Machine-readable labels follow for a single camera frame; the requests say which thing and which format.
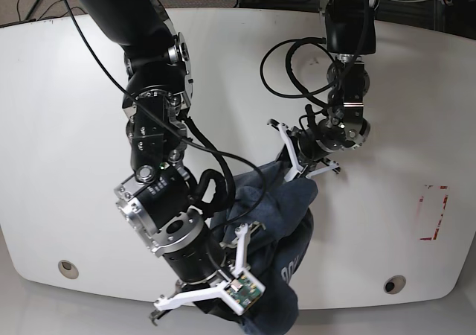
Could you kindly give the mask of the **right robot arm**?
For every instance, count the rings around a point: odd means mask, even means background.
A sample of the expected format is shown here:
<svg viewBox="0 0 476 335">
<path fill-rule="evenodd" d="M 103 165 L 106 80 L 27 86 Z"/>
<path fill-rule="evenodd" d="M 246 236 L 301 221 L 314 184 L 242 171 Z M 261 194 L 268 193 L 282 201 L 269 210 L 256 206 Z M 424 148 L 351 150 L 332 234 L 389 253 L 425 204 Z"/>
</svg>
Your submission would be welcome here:
<svg viewBox="0 0 476 335">
<path fill-rule="evenodd" d="M 124 52 L 122 87 L 132 175 L 116 189 L 117 207 L 151 253 L 178 276 L 174 294 L 155 302 L 151 320 L 183 304 L 239 322 L 264 293 L 249 272 L 249 227 L 237 229 L 230 259 L 207 220 L 236 194 L 227 155 L 193 126 L 190 55 L 159 0 L 79 0 Z"/>
</svg>

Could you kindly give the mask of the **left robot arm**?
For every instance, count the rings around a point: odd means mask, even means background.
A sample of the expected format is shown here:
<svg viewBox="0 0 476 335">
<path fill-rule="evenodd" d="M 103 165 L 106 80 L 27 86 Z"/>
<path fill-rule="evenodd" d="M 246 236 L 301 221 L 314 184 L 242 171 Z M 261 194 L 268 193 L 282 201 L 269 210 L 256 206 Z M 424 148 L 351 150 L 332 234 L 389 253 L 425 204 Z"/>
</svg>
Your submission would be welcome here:
<svg viewBox="0 0 476 335">
<path fill-rule="evenodd" d="M 324 37 L 305 37 L 287 41 L 285 70 L 298 90 L 295 98 L 305 98 L 304 115 L 298 127 L 289 128 L 274 119 L 268 125 L 275 128 L 284 147 L 278 160 L 284 164 L 285 181 L 311 178 L 332 170 L 339 164 L 329 155 L 339 150 L 361 147 L 370 133 L 370 123 L 364 118 L 364 96 L 370 78 L 363 56 L 376 52 L 375 8 L 379 0 L 329 0 L 324 9 Z M 297 78 L 292 59 L 299 48 L 314 46 L 330 60 L 327 84 L 315 91 L 308 90 Z"/>
</svg>

